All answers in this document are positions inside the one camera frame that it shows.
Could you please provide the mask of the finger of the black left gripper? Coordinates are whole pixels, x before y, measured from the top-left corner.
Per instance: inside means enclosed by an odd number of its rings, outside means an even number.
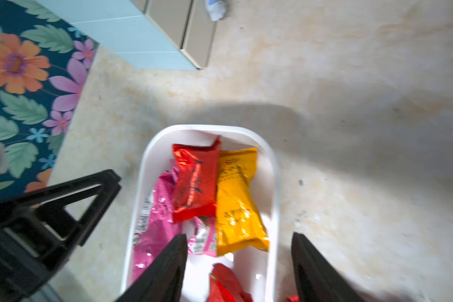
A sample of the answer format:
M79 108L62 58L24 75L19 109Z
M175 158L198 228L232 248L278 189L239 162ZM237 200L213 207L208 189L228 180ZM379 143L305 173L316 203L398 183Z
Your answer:
M122 178L104 170L0 201L0 229L25 220L57 240L83 246L121 190Z

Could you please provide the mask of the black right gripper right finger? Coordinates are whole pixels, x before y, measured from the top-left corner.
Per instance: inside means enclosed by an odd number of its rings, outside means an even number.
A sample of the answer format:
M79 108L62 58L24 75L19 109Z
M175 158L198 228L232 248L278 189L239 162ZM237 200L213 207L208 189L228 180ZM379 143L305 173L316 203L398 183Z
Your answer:
M363 300L305 235L293 234L291 256L300 301Z

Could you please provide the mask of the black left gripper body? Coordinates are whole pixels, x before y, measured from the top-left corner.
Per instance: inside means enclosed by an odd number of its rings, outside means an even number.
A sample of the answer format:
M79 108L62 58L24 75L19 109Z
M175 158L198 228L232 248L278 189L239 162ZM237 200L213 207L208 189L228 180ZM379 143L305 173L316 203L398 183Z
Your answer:
M0 301L19 301L54 277L82 232L67 211L0 213Z

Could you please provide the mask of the red foil tea bag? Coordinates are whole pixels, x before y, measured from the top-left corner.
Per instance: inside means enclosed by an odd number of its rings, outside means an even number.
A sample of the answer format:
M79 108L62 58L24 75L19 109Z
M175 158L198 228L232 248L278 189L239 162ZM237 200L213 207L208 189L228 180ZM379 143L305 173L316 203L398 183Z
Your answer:
M172 197L172 221L182 223L197 216L216 215L216 182L221 139L211 146L174 144L172 152L179 167Z
M251 294L245 292L234 272L223 264L213 265L210 273L210 292L207 302L252 302Z

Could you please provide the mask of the yellow tea bag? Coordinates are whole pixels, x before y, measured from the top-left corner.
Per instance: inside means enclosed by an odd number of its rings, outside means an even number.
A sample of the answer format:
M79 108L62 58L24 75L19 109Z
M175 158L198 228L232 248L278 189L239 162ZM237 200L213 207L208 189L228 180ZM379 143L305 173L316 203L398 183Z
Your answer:
M216 190L217 256L246 247L269 250L269 237L250 193L257 149L221 151Z

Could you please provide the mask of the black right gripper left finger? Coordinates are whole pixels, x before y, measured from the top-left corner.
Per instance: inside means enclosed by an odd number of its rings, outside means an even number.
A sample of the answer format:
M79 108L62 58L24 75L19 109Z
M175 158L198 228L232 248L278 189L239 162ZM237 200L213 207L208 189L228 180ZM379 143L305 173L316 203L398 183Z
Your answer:
M187 238L176 235L117 302L179 301L187 261Z

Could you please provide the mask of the pink tea bag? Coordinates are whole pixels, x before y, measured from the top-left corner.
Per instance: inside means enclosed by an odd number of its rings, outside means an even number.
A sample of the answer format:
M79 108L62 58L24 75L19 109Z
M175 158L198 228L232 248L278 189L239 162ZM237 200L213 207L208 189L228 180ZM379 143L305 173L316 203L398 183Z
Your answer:
M188 253L217 257L216 218L198 216L194 218L195 234L188 240Z
M133 281L176 235L182 233L182 225L172 219L172 195L176 180L175 173L163 172L145 198L133 235Z

